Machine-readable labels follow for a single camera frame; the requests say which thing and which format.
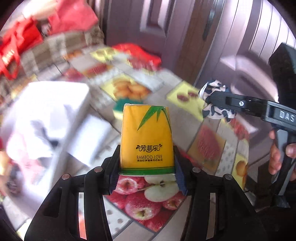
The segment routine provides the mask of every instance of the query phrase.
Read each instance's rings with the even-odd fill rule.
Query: human hand
[[[275,133],[274,130],[269,132],[269,137],[274,140]],[[286,155],[290,158],[296,158],[296,143],[292,143],[286,147]],[[268,171],[270,174],[274,175],[281,169],[280,163],[281,153],[279,149],[276,147],[276,144],[273,143],[270,148],[270,159],[269,159],[269,166]],[[291,175],[290,181],[296,180],[296,169]]]

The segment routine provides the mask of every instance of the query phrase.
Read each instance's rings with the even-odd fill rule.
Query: green sponge
[[[143,104],[143,102],[130,99],[119,99],[113,108],[113,114],[116,119],[123,119],[123,107],[125,104]]]

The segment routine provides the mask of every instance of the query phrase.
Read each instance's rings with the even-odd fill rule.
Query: white paper
[[[68,153],[83,164],[90,166],[111,128],[109,122],[88,115],[70,143]]]

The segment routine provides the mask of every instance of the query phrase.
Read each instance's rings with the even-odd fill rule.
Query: red plastic bag
[[[41,42],[43,39],[36,27],[36,20],[28,18],[16,22],[5,33],[0,46],[0,74],[3,73],[9,80],[15,79],[20,66],[20,54]],[[13,73],[9,73],[7,66],[13,60],[17,67]]]
[[[84,0],[58,0],[57,11],[48,17],[49,35],[70,30],[87,31],[98,22],[96,14]]]
[[[122,51],[122,52],[129,53],[130,55],[138,58],[139,60],[145,61],[155,67],[158,67],[161,65],[160,57],[146,53],[144,50],[141,49],[141,47],[139,47],[136,44],[131,44],[131,43],[118,44],[118,45],[112,46],[112,48],[118,49],[119,51]]]

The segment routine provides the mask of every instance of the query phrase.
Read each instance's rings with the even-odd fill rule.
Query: brown door
[[[138,44],[146,51],[160,56],[163,66],[173,70],[194,2],[195,0],[106,0],[106,44]]]
[[[195,2],[175,74],[194,84],[219,24],[224,0]]]

